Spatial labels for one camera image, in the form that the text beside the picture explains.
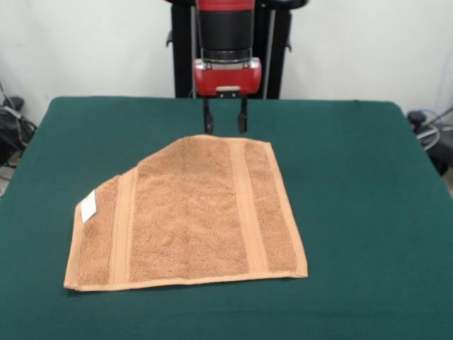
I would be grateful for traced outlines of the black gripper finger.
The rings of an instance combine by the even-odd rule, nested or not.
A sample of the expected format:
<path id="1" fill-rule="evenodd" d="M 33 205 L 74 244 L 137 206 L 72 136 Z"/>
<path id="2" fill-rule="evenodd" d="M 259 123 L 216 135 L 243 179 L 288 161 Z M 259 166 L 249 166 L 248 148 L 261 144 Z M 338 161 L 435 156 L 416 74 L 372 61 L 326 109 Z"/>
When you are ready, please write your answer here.
<path id="1" fill-rule="evenodd" d="M 208 97 L 202 98 L 202 109 L 203 109 L 203 119 L 204 119 L 204 129 L 205 134 L 213 133 L 213 117 L 210 112 L 210 103 Z"/>
<path id="2" fill-rule="evenodd" d="M 238 115 L 238 130 L 240 133 L 245 133 L 248 130 L 248 98 L 241 97 L 241 107 Z"/>

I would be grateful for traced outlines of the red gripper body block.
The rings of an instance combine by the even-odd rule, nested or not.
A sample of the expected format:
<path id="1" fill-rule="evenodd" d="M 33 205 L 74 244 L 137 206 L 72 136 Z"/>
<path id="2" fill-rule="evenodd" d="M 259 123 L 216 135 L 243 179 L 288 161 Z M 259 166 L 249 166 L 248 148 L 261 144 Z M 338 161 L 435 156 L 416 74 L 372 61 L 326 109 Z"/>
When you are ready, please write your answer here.
<path id="1" fill-rule="evenodd" d="M 257 57 L 241 63 L 219 64 L 196 59 L 193 75 L 197 94 L 218 96 L 223 92 L 255 94 L 260 87 L 262 65 Z"/>

